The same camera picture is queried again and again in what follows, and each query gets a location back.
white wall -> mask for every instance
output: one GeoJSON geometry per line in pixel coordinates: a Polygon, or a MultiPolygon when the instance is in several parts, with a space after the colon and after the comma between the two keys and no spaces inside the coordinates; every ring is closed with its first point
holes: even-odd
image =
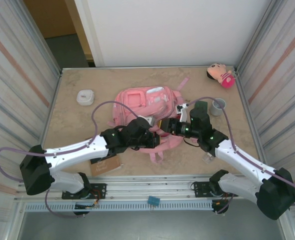
{"type": "Polygon", "coordinates": [[[95,64],[187,66],[241,58],[270,0],[75,0],[95,64]]]}

gray cup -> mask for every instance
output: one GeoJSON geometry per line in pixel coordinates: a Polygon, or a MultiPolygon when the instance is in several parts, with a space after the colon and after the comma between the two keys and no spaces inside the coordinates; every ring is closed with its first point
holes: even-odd
{"type": "MultiPolygon", "coordinates": [[[[216,98],[215,100],[217,100],[219,102],[219,104],[221,104],[221,106],[223,107],[223,109],[226,108],[227,103],[222,98],[216,98]]],[[[223,113],[221,107],[215,101],[212,102],[212,105],[209,108],[209,112],[213,116],[220,116],[223,113]]]]}

beige table surface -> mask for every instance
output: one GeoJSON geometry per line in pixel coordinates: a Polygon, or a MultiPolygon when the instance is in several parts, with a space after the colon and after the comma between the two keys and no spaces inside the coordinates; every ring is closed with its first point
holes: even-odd
{"type": "MultiPolygon", "coordinates": [[[[94,125],[91,121],[92,110],[104,101],[114,100],[121,90],[159,85],[176,89],[185,77],[190,77],[189,82],[181,90],[186,102],[205,96],[223,98],[226,101],[226,112],[232,126],[235,143],[257,158],[237,86],[224,89],[218,82],[207,78],[204,67],[66,69],[63,71],[44,147],[58,148],[90,138],[94,134],[94,125]],[[94,91],[94,103],[90,106],[80,106],[76,101],[78,92],[84,89],[94,91]]],[[[99,133],[109,128],[107,122],[112,120],[112,104],[99,108],[94,118],[97,121],[99,133]]],[[[210,115],[210,120],[214,128],[229,135],[223,115],[218,117],[210,115]]],[[[202,160],[203,155],[204,152],[200,148],[191,147],[183,142],[178,147],[165,151],[163,162],[155,164],[150,161],[148,154],[128,149],[119,154],[122,168],[105,175],[214,174],[220,169],[232,173],[237,172],[218,158],[207,164],[202,160]]],[[[83,172],[91,176],[90,162],[85,161],[73,165],[66,171],[83,172]]]]}

gray floor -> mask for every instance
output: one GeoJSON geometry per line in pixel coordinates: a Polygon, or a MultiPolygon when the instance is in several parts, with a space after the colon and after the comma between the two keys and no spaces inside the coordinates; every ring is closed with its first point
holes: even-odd
{"type": "Polygon", "coordinates": [[[282,240],[279,222],[247,200],[211,211],[90,212],[85,218],[26,213],[20,240],[282,240]]]}
{"type": "Polygon", "coordinates": [[[45,39],[60,68],[88,68],[78,35],[71,34],[45,39]]]}

small blue object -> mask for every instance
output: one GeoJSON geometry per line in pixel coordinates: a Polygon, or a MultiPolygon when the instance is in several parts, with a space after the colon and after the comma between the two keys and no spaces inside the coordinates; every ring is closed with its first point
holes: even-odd
{"type": "Polygon", "coordinates": [[[160,204],[160,199],[155,196],[149,196],[147,203],[150,204],[151,206],[158,207],[160,204]]]}

